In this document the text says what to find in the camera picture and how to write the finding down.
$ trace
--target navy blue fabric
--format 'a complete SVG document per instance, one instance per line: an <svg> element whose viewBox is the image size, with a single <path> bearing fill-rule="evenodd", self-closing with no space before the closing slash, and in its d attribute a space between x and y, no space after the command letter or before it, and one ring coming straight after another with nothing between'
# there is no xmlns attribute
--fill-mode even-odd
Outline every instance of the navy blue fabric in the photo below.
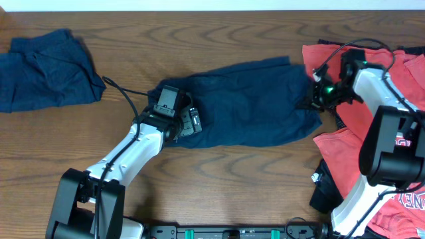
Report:
<svg viewBox="0 0 425 239"><path fill-rule="evenodd" d="M302 139L321 125L316 112L296 109L310 82L304 66L277 57L163 80L149 92L149 103L164 85L193 96L203 130L168 147L268 147Z"/></svg>
<svg viewBox="0 0 425 239"><path fill-rule="evenodd" d="M0 112L97 102L105 89L70 31L13 39L0 54Z"/></svg>

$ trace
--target black cable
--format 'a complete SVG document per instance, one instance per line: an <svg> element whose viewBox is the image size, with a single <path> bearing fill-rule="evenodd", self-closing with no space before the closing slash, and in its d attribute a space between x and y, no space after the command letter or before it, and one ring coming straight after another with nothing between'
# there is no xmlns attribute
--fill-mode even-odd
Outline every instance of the black cable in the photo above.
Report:
<svg viewBox="0 0 425 239"><path fill-rule="evenodd" d="M307 222L304 218L302 218L302 217L299 217L299 216L296 216L296 217L293 217L293 218L291 218L291 220L289 220L289 222L287 222L286 223L286 225L285 225L285 233L291 238L291 239L295 239L291 234L289 234L288 233L288 226L290 225L290 223L293 221L293 220L303 220L304 222Z"/></svg>
<svg viewBox="0 0 425 239"><path fill-rule="evenodd" d="M108 77L102 77L102 80L105 82L105 83L107 83L108 85L110 85L110 86L113 86L113 87L115 87L115 88L117 88L116 86L117 86L117 84L115 84L115 82L113 82L111 79L109 79ZM126 92L130 92L130 93L133 93L133 94L139 94L139 95L142 95L142 96L149 96L149 94L148 93L144 93L144 92L138 92L138 91L135 91L135 90L128 90L128 89L126 89L126 88L122 88L121 87L121 89L123 90L123 91L126 91Z"/></svg>
<svg viewBox="0 0 425 239"><path fill-rule="evenodd" d="M94 205L94 238L95 239L99 239L99 214L100 214L100 192L102 191L102 187L104 184L104 180L106 177L106 174L109 172L109 170L111 169L112 165L114 165L115 161L118 159L118 157L126 150L128 149L128 147L130 147L130 145L132 143L134 143L134 141L136 141L136 139L139 137L140 134L140 117L139 114L137 112L137 109L135 108L132 100L128 97L128 95L125 93L125 90L121 87L119 87L113 80L109 79L108 77L102 77L102 80L105 81L107 84L117 88L123 95L124 97L127 99L128 103L130 104L131 108L133 109L134 115L135 115L135 120L136 120L136 124L137 124L137 129L136 129L136 133L133 136L133 138L131 139L131 141L124 146L112 159L109 163L105 164L105 169L102 173L102 176L100 177L99 183L98 183L98 191L96 193L96 203Z"/></svg>
<svg viewBox="0 0 425 239"><path fill-rule="evenodd" d="M315 69L314 71L320 71L331 59L332 57L334 57L342 48L350 45L350 44L354 44L355 42L360 42L360 41L371 41L371 42L376 42L379 43L383 48L387 49L391 54L392 54L392 62L390 63L390 65L388 67L386 67L382 73L382 80L384 81L385 86L391 91L391 93L394 95L394 97L415 117L416 121L418 121L420 127L425 130L425 123L423 122L422 116L416 112L415 110L413 110L407 103L406 103L406 99L405 98L401 98L400 95L398 95L398 93L395 91L395 89L393 87L391 87L391 85L389 84L388 80L387 80L387 76L386 73L388 73L388 71L391 69L391 67L394 65L395 61L396 61L396 57L395 54L393 53L393 51L391 51L391 48L376 39L357 39L357 40L353 40L351 42L345 43L342 46L340 46L337 50L335 50L326 60L325 62L318 68ZM381 201L385 195L389 195L389 194L399 194L399 193L412 193L420 188L422 188L425 185L425 181L421 182L418 186L411 188L411 189L406 189L406 190L394 190L394 191L387 191L387 192L383 192L381 193L377 199L374 201L374 203L369 207L369 209L366 211L366 213L364 213L364 215L361 217L361 219L359 221L357 221L356 225L354 226L353 229L351 229L350 233L348 235L346 235L346 237L344 238L350 238L354 232L356 231L356 229L358 229L358 227L360 226L360 224L366 219L366 217L371 213L371 211L374 209L374 207L376 207L376 205L378 205L379 201Z"/></svg>

